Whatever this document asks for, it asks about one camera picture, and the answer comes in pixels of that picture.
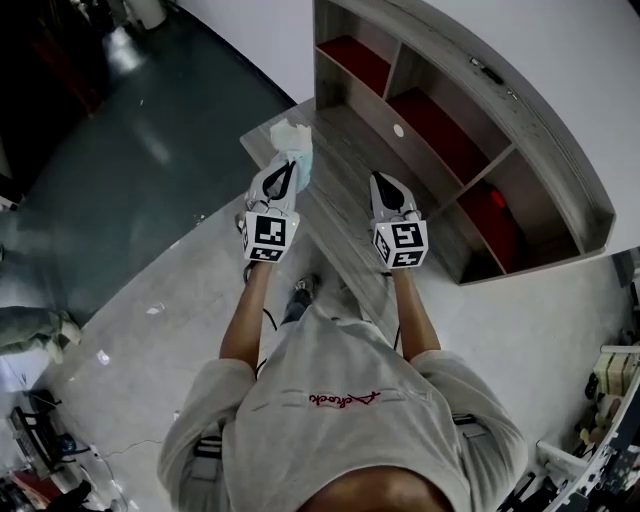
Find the printed logo on shirt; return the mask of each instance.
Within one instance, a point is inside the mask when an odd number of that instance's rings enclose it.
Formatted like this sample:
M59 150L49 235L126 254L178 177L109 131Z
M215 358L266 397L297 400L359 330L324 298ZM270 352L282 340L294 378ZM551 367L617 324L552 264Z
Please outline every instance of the printed logo on shirt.
M369 405L376 397L380 396L377 391L372 391L367 396L353 396L347 395L346 397L333 396L333 395L309 395L309 400L316 404L318 407L325 403L336 404L340 409L344 409L347 405L359 402L364 405Z

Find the floor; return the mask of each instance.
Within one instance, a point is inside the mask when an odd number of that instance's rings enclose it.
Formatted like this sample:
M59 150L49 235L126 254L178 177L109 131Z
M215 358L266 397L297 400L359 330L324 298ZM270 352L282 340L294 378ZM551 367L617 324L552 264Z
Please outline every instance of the floor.
M0 307L84 324L249 183L238 138L290 107L187 14L107 41L114 92L67 138L17 212L0 213Z
M239 200L230 203L137 275L42 380L63 400L70 431L96 445L125 498L141 510L170 510L155 477L159 443L202 362L215 357L241 293L244 264L233 227L240 208ZM321 267L331 283L325 304L340 302L335 273L308 236L297 237L267 297L276 319L309 269ZM418 273L444 347L493 387L525 433L532 461L536 440L561 444L585 406L582 389L600 345L627 318L611 260L466 287L452 283L432 257ZM265 316L263 356L277 341Z
M195 23L155 33L146 63L60 148L18 215L0 215L0 306L54 305L87 321L83 343L38 384L107 461L81 460L106 503L121 492L132 511L170 511L159 445L243 288L233 217L255 167L237 139L288 107ZM324 307L348 297L302 230L270 286L276 320L310 270L326 282ZM493 387L532 461L536 440L565 441L600 345L627 321L611 259L466 287L431 255L416 273L443 346ZM265 316L262 355L278 341ZM21 373L6 374L14 389Z

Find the gray tiled floor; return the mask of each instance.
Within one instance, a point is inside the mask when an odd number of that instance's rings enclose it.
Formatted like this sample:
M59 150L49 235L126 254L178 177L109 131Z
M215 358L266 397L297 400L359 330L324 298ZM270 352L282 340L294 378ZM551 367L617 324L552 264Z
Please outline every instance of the gray tiled floor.
M215 357L242 290L235 201L136 276L85 326L80 347L43 379L64 401L71 431L108 458L124 494L142 510L169 511L155 477L159 445L203 361ZM295 280L323 267L337 301L337 278L305 236L278 265L267 307L282 317ZM496 391L525 433L560 443L586 402L584 384L600 345L628 318L628 300L609 258L527 276L456 286L435 258L416 271L420 293L445 348L460 353ZM157 315L149 307L162 303ZM266 317L266 355L278 334ZM103 350L110 363L96 356Z

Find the shoe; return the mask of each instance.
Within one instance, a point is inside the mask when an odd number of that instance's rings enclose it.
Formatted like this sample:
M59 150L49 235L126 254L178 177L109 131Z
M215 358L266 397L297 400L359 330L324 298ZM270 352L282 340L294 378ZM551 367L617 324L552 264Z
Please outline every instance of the shoe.
M295 291L306 290L311 296L311 300L315 299L316 290L320 286L320 278L316 274L303 277L296 283Z
M49 354L49 357L56 364L62 364L62 361L64 361L64 356L62 355L62 349L60 348L60 345L58 345L57 341L48 341L45 344L44 348L47 351L47 354Z
M112 500L108 510L111 512L122 512L122 506L118 503L118 500Z
M68 313L63 312L62 316L62 329L60 334L67 338L74 345L79 345L82 340L82 331L77 324L71 320Z

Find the wooden table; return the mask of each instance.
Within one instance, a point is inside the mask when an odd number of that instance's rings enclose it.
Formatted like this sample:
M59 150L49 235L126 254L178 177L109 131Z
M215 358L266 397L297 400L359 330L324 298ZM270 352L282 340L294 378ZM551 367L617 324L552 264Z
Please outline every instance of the wooden table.
M369 176L387 173L413 192L423 212L434 209L424 185L397 154L348 106L316 112L308 100L241 137L260 169L271 162L271 126L283 118L311 127L311 182L296 201L305 229L351 289L361 307L393 342L398 328L393 282L371 243Z

